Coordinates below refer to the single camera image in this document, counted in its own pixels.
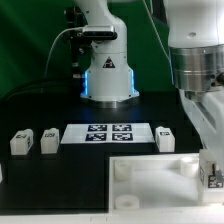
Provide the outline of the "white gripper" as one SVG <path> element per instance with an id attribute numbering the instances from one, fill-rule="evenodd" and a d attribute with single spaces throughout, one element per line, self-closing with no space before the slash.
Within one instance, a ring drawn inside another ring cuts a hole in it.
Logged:
<path id="1" fill-rule="evenodd" d="M 205 148 L 210 150 L 219 167 L 224 167 L 224 90 L 207 92 L 201 102 L 194 102 L 179 91 L 182 106 L 197 130 Z M 212 174 L 224 182 L 224 174 L 216 164 Z"/>

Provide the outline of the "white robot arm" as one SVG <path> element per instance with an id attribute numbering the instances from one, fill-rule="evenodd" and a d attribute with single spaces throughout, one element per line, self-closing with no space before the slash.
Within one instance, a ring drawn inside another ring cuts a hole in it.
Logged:
<path id="1" fill-rule="evenodd" d="M 116 104 L 137 97 L 127 63 L 127 28 L 108 0 L 74 0 L 92 41 L 82 96 Z M 212 174 L 224 181 L 224 0 L 162 0 L 169 27 L 172 82 L 186 114 L 214 159 Z"/>

